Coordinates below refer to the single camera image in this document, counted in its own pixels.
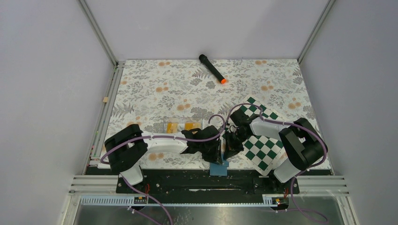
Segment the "blue card holder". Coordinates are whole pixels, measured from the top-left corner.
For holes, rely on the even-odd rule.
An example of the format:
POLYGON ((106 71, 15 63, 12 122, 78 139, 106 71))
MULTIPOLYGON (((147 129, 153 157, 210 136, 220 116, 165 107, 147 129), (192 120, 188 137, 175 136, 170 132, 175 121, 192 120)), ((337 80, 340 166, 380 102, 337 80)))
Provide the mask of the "blue card holder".
POLYGON ((229 162, 224 159, 224 154, 221 153, 222 164, 210 163, 209 175, 210 176, 227 176, 227 169, 229 167, 229 162))

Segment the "clear box with orange cards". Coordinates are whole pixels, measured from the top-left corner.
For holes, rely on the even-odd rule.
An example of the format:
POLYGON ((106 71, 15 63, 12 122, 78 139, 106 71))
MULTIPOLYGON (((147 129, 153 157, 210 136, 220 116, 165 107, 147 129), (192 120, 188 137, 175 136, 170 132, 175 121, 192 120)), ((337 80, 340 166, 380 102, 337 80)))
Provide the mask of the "clear box with orange cards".
POLYGON ((164 132, 174 134, 182 130, 202 128, 203 120, 197 117, 166 117, 163 119, 164 132))

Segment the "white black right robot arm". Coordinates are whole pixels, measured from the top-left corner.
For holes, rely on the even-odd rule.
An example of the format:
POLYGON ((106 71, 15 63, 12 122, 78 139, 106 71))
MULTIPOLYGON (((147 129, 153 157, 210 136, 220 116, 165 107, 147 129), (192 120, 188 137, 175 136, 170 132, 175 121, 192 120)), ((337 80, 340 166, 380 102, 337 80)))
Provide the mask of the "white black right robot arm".
POLYGON ((313 167, 316 161, 322 163, 328 153, 327 145, 305 118, 294 122, 269 120, 261 113, 248 116, 242 109, 231 113, 230 118, 236 128, 225 133, 224 159, 242 152, 243 143, 252 136, 265 136, 282 143, 287 159, 269 180, 269 187, 275 193, 283 192, 291 178, 313 167))

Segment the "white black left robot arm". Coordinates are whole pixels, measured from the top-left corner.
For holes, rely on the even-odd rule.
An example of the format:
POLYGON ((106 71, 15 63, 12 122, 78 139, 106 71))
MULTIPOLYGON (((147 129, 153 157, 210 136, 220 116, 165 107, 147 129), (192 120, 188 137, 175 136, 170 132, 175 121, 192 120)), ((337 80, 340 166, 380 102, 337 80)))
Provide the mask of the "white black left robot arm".
POLYGON ((202 159, 213 164, 222 164, 220 131, 213 125, 204 129, 192 127, 176 133, 150 133, 131 124, 108 138, 104 145, 106 153, 103 164, 128 182, 135 193, 145 188, 145 179, 138 161, 146 153, 171 152, 176 154, 201 153, 202 159))

